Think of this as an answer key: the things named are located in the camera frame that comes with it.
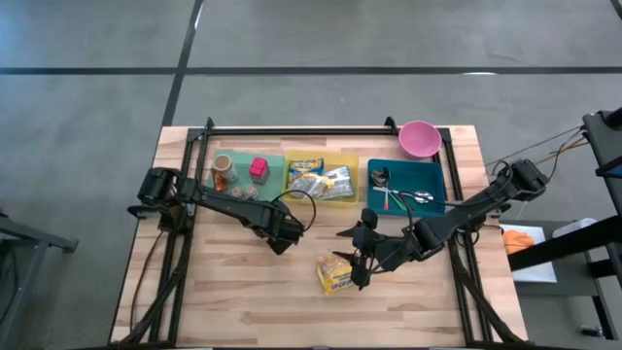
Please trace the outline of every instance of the orange object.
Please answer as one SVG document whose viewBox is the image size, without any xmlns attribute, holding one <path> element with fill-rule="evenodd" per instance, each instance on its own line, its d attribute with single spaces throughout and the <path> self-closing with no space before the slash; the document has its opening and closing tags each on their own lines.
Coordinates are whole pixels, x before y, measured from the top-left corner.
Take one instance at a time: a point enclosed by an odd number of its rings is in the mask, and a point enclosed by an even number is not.
<svg viewBox="0 0 622 350">
<path fill-rule="evenodd" d="M 503 234 L 503 245 L 505 246 L 505 252 L 508 255 L 520 252 L 523 249 L 529 248 L 535 244 L 534 239 L 524 232 L 511 229 L 507 230 Z"/>
</svg>

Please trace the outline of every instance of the yellow snack package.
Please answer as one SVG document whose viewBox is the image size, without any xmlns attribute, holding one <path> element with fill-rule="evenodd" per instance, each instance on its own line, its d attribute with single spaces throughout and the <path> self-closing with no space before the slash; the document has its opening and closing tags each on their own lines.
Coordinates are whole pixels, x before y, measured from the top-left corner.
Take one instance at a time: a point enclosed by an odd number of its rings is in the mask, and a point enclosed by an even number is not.
<svg viewBox="0 0 622 350">
<path fill-rule="evenodd" d="M 323 256 L 318 259 L 318 277 L 324 286 L 324 293 L 329 296 L 337 291 L 352 286 L 350 263 L 335 256 Z"/>
</svg>

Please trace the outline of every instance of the yellow tray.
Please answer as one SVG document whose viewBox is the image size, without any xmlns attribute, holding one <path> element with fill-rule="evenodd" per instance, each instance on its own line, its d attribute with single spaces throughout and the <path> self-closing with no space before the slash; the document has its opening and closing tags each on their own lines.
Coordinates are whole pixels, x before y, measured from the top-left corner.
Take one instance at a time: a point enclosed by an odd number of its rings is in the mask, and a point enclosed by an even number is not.
<svg viewBox="0 0 622 350">
<path fill-rule="evenodd" d="M 325 205 L 332 207 L 347 208 L 352 207 L 359 201 L 359 156 L 330 153 L 330 152 L 314 152 L 314 151 L 290 151 L 285 155 L 285 176 L 283 177 L 283 192 L 288 189 L 288 179 L 290 171 L 290 163 L 292 160 L 302 159 L 324 159 L 324 172 L 347 165 L 350 168 L 350 178 L 354 188 L 354 196 L 349 198 L 319 200 L 315 199 L 317 205 Z M 291 195 L 285 195 L 284 199 L 291 203 L 311 204 L 309 198 L 298 199 Z"/>
</svg>

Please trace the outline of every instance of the pink container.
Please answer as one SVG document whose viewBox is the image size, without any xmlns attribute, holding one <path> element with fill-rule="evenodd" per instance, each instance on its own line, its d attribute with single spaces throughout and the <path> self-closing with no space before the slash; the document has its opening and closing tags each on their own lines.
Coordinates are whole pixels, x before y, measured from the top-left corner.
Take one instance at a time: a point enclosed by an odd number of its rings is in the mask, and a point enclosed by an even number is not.
<svg viewBox="0 0 622 350">
<path fill-rule="evenodd" d="M 408 122 L 399 131 L 399 145 L 415 158 L 428 158 L 438 150 L 442 140 L 440 133 L 429 122 Z"/>
</svg>

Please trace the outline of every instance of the snack bag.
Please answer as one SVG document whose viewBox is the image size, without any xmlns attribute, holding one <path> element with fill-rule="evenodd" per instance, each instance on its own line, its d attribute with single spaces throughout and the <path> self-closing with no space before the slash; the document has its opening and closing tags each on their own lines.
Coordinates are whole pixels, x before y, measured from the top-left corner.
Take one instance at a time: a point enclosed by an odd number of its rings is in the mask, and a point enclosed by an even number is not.
<svg viewBox="0 0 622 350">
<path fill-rule="evenodd" d="M 318 198 L 324 192 L 334 186 L 334 181 L 325 176 L 320 176 L 311 172 L 305 172 L 295 178 L 288 187 L 288 190 L 300 190 L 309 193 L 314 198 Z M 304 194 L 292 192 L 291 196 L 303 198 Z"/>
<path fill-rule="evenodd" d="M 290 169 L 288 171 L 288 182 L 291 183 L 295 178 L 302 173 L 313 173 L 322 175 L 324 172 L 324 159 L 304 159 L 304 160 L 292 160 L 290 162 Z"/>
<path fill-rule="evenodd" d="M 325 191 L 320 199 L 338 199 L 354 196 L 354 187 L 352 186 L 352 178 L 350 177 L 350 168 L 340 166 L 324 174 L 334 181 L 334 186 Z"/>
<path fill-rule="evenodd" d="M 318 259 L 318 277 L 327 296 L 352 286 L 350 263 L 335 256 L 323 256 Z"/>
</svg>

